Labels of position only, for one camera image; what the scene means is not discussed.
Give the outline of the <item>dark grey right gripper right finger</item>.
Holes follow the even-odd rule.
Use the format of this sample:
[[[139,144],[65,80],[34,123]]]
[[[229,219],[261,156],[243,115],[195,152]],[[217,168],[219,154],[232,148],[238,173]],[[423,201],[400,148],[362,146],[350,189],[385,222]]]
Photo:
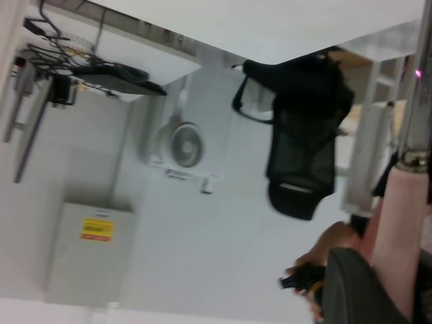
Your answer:
[[[416,279],[415,323],[431,323],[431,205],[427,207],[423,223]]]

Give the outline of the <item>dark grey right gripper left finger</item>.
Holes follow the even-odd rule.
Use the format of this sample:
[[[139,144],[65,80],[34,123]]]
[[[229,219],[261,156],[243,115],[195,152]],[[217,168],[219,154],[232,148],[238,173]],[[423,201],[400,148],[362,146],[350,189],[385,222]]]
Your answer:
[[[378,248],[373,263],[357,251],[329,253],[323,293],[326,323],[412,323],[416,256]]]

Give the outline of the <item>bystander bare hand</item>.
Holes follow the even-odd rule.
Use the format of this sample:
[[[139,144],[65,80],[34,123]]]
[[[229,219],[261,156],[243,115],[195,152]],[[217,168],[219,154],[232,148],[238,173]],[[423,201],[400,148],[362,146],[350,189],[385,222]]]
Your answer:
[[[352,248],[360,242],[356,230],[344,222],[337,222],[325,230],[315,245],[304,255],[298,258],[294,266],[287,269],[287,274],[293,274],[297,268],[305,263],[325,266],[329,251],[332,248]]]

